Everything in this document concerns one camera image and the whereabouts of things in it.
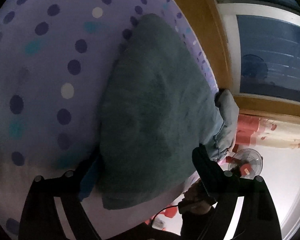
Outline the black sleeved right forearm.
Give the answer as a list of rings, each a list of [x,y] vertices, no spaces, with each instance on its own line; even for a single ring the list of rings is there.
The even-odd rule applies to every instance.
[[[217,210],[211,207],[210,211],[205,214],[196,214],[190,211],[183,213],[183,225],[180,231],[181,239],[198,239],[202,232],[209,228],[213,228],[215,231],[224,229],[224,223],[219,219],[216,220]]]

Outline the person's right hand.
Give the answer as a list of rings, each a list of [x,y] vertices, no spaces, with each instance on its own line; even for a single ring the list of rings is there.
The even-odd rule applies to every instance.
[[[212,205],[207,202],[208,198],[204,196],[205,193],[204,185],[201,179],[198,179],[184,192],[183,199],[178,203],[179,213],[181,215],[189,212],[197,215],[207,214]]]

